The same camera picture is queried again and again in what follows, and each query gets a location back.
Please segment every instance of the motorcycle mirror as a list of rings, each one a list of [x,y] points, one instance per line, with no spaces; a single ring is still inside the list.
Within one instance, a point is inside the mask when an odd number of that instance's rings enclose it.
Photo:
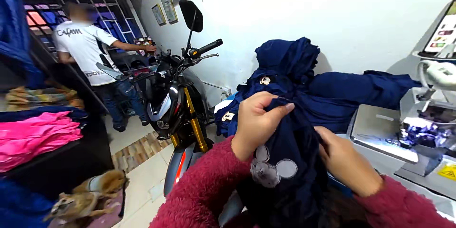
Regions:
[[[180,0],[179,5],[180,10],[182,11],[182,15],[184,15],[185,24],[187,24],[188,29],[195,32],[201,32],[202,13],[195,5],[195,3],[189,0]]]

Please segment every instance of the black motorcycle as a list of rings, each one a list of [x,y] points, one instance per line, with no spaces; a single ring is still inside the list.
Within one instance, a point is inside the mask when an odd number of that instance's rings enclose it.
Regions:
[[[124,75],[97,63],[98,68],[115,79],[129,80],[135,85],[143,96],[144,108],[152,127],[159,135],[158,140],[171,138],[174,153],[166,173],[165,196],[186,169],[212,148],[213,142],[206,137],[206,126],[212,123],[209,121],[214,114],[208,108],[203,83],[187,68],[203,59],[219,56],[202,55],[223,44],[221,39],[217,39],[202,48],[191,48],[192,32],[202,31],[202,13],[192,1],[180,0],[179,5],[190,29],[187,46],[182,48],[182,56],[173,55],[168,49],[166,53],[156,56],[156,71],[136,76]]]

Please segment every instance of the mickey mouse patch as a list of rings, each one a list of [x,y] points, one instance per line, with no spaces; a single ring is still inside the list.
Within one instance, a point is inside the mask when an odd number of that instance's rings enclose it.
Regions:
[[[255,156],[250,164],[250,172],[253,180],[266,188],[275,188],[281,178],[292,178],[298,171],[298,166],[289,159],[283,159],[275,166],[269,164],[269,150],[261,145],[255,151]]]
[[[260,85],[269,85],[271,83],[274,83],[276,81],[276,78],[274,76],[264,76],[259,80]]]
[[[232,120],[233,117],[234,117],[234,113],[230,113],[229,111],[227,111],[227,112],[225,113],[225,115],[223,115],[223,117],[221,118],[221,120],[222,120],[223,122],[225,122],[226,120]]]

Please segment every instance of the right hand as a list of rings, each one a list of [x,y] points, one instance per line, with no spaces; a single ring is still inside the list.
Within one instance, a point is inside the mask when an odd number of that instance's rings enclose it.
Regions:
[[[314,128],[323,139],[320,156],[335,178],[361,197],[381,190],[383,179],[350,140],[340,138],[325,127]]]
[[[148,44],[145,46],[146,52],[155,52],[157,51],[157,47],[155,45]]]
[[[264,108],[277,97],[261,91],[239,104],[237,131],[231,140],[231,148],[239,160],[246,161],[258,146],[265,144],[282,118],[295,108],[294,103],[288,103],[265,111]]]

